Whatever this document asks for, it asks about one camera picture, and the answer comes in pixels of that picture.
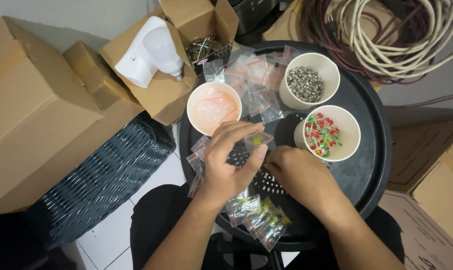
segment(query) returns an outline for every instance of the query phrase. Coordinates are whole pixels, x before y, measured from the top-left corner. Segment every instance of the wire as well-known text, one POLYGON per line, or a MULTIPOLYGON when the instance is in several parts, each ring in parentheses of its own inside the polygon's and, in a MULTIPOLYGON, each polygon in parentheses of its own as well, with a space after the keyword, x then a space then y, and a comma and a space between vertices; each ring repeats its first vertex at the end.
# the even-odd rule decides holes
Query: wire
POLYGON ((435 56, 453 35, 453 0, 398 0, 406 16, 386 33, 377 16, 363 11, 369 0, 348 0, 340 10, 339 36, 332 34, 336 26, 325 27, 326 9, 331 0, 305 0, 300 18, 304 41, 311 37, 325 47, 344 68, 360 72, 382 84, 411 84, 453 59, 453 52, 435 63, 435 56), (373 39, 361 30, 361 16, 372 18, 379 29, 373 39), (390 46, 383 43, 398 32, 390 46), (403 82, 405 79, 415 81, 403 82))

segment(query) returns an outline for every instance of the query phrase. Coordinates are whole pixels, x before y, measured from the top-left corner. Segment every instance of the paper cup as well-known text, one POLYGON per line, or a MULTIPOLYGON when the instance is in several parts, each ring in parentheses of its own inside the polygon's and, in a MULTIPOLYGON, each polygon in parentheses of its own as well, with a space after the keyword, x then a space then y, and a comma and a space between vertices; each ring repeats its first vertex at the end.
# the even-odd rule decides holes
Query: paper cup
POLYGON ((238 117, 234 120, 239 121, 241 117, 241 112, 242 112, 242 105, 241 105, 241 99, 240 96, 236 93, 236 91, 229 85, 224 84, 224 83, 219 83, 219 82, 209 82, 209 83, 204 83, 200 86, 198 86, 190 95, 188 98, 188 103, 187 103, 187 115, 188 119, 190 120, 191 125, 198 130, 200 133, 205 134, 206 136, 212 136, 213 133, 215 132, 216 128, 208 128, 208 130, 204 128, 200 128, 202 126, 202 119, 193 119, 192 118, 192 110, 195 109, 195 106, 198 104, 198 102, 205 97, 211 90, 216 90, 219 92, 222 92, 224 94, 227 94, 231 97, 231 99, 234 100, 235 106, 237 109, 237 114, 238 117))
POLYGON ((296 147, 303 150, 308 149, 308 151, 313 153, 313 155, 328 162, 340 162, 349 158, 356 152, 361 140, 360 126, 353 115, 342 107, 334 105, 325 105, 314 109, 310 114, 308 114, 307 118, 303 119, 296 126, 294 136, 296 147), (335 126, 339 129, 339 141, 343 144, 343 146, 334 146, 331 149, 330 155, 326 158, 318 156, 313 150, 311 150, 305 139, 305 124, 307 123, 307 119, 311 115, 317 113, 321 113, 323 116, 333 120, 335 126))
POLYGON ((286 67, 285 75, 280 83, 280 97, 284 104, 292 109, 305 110, 311 106, 321 104, 329 100, 338 90, 340 86, 340 72, 336 64, 328 57, 315 53, 308 52, 295 57, 286 67), (315 103, 303 102, 297 98, 286 83, 286 75, 288 72, 297 67, 306 67, 318 72, 318 76, 323 81, 324 92, 320 100, 315 103))

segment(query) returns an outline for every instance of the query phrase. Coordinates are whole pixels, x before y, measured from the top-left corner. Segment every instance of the white cable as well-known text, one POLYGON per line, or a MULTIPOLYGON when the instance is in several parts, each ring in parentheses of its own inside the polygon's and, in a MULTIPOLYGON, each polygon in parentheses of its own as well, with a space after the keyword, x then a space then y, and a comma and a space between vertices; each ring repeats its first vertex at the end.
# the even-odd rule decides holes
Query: white cable
POLYGON ((350 49, 367 70, 394 78, 409 79, 424 75, 453 59, 453 52, 439 62, 429 65, 453 36, 453 0, 418 0, 427 10, 429 28, 425 37, 411 47, 392 47, 374 44, 361 29, 361 12, 371 0, 348 0, 340 12, 340 29, 350 42, 350 49), (433 46, 441 42, 430 55, 433 46), (416 53, 401 62, 389 56, 416 53))

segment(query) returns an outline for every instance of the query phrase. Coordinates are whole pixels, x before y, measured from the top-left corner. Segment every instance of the white tile floor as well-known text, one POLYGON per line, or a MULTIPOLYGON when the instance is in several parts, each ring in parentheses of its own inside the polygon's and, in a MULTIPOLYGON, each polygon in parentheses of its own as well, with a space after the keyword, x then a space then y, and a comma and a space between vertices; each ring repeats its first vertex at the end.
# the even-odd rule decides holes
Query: white tile floor
MULTIPOLYGON (((177 145, 179 125, 180 123, 169 130, 177 145)), ((157 186, 164 184, 181 186, 185 183, 179 157, 180 152, 177 147, 175 153, 168 157, 130 200, 77 241, 62 247, 65 254, 77 263, 78 270, 133 270, 129 238, 130 217, 133 214, 133 207, 143 195, 157 186)), ((215 225, 212 233, 219 231, 225 232, 218 225, 215 225)), ((284 264, 289 263, 296 255, 295 252, 283 252, 284 264)), ((253 265, 261 266, 263 263, 257 260, 258 258, 253 260, 253 265)))

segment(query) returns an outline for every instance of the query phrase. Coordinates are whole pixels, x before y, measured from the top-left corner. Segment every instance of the hand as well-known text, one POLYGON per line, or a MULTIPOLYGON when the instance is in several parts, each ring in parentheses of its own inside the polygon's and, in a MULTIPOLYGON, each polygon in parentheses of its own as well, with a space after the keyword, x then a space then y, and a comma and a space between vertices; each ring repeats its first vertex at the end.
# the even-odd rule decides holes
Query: hand
POLYGON ((198 195, 207 198, 208 203, 219 210, 229 199, 240 194, 261 167, 268 146, 258 147, 242 168, 226 163, 226 158, 237 141, 264 129, 263 123, 223 122, 205 149, 206 182, 195 198, 198 195))
POLYGON ((330 171, 308 150, 279 146, 267 156, 265 167, 293 198, 318 218, 334 198, 344 196, 330 171))

